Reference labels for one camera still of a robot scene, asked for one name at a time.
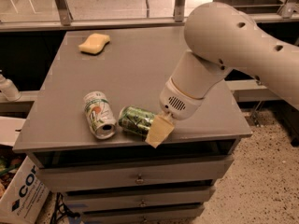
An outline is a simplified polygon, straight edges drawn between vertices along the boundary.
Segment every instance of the soda can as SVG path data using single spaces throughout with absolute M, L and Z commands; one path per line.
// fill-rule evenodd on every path
M 127 106 L 119 116 L 119 125 L 127 132 L 146 137 L 155 114 L 138 107 Z
M 94 91 L 84 97 L 84 112 L 91 132 L 98 139 L 107 139 L 116 132 L 116 120 L 106 96 Z

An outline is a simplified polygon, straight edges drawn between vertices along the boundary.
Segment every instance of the floor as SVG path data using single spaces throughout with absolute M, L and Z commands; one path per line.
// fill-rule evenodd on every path
M 253 135 L 234 152 L 235 161 L 216 184 L 216 192 L 196 219 L 163 220 L 150 224 L 295 224 L 299 223 L 299 147 L 291 145 L 279 114 L 269 108 Z M 55 197 L 50 195 L 36 224 L 48 224 Z M 61 223 L 71 223 L 65 219 Z

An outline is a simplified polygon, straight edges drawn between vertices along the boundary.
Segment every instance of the sponge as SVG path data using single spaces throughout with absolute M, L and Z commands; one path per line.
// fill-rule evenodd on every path
M 81 52 L 86 52 L 94 55 L 99 53 L 104 48 L 105 44 L 109 41 L 109 35 L 92 34 L 87 37 L 84 43 L 78 45 L 78 49 Z
M 156 115 L 151 123 L 146 142 L 153 146 L 159 146 L 174 130 L 175 125 L 170 116 L 165 114 Z

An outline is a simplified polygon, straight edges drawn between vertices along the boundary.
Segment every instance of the white box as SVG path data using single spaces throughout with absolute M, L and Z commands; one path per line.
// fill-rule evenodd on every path
M 11 154 L 25 119 L 0 117 L 0 156 Z M 49 189 L 36 177 L 35 164 L 26 157 L 0 199 L 0 222 L 35 223 L 49 195 Z
M 0 221 L 35 223 L 48 194 L 48 188 L 36 178 L 36 166 L 26 157 L 0 199 Z

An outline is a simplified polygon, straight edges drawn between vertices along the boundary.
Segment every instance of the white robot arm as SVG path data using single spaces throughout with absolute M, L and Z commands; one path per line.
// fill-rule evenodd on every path
M 233 69 L 260 80 L 299 109 L 299 48 L 261 30 L 247 14 L 223 3 L 196 8 L 185 24 L 186 51 L 160 95 L 174 119 L 187 119 Z

